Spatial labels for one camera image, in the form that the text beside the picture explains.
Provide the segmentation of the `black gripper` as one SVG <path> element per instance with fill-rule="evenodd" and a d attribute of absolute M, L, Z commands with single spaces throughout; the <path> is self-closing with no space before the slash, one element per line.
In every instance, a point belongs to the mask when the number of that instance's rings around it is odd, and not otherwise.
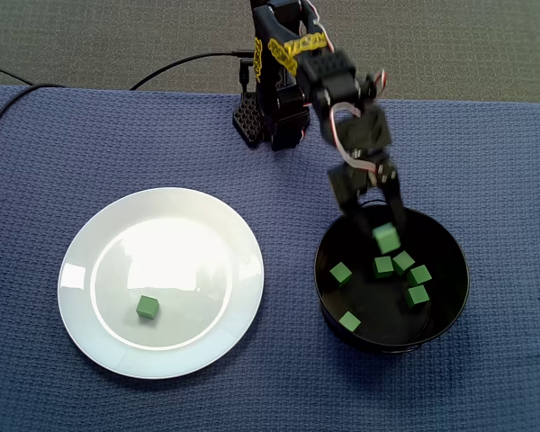
<path fill-rule="evenodd" d="M 399 234 L 406 229 L 406 212 L 401 199 L 398 172 L 389 160 L 386 148 L 392 137 L 385 111 L 380 105 L 332 107 L 332 138 L 344 163 L 332 167 L 328 181 L 337 205 L 346 219 L 372 243 L 373 234 L 364 216 L 359 197 L 370 188 L 368 174 L 377 176 L 378 188 L 391 208 Z"/>

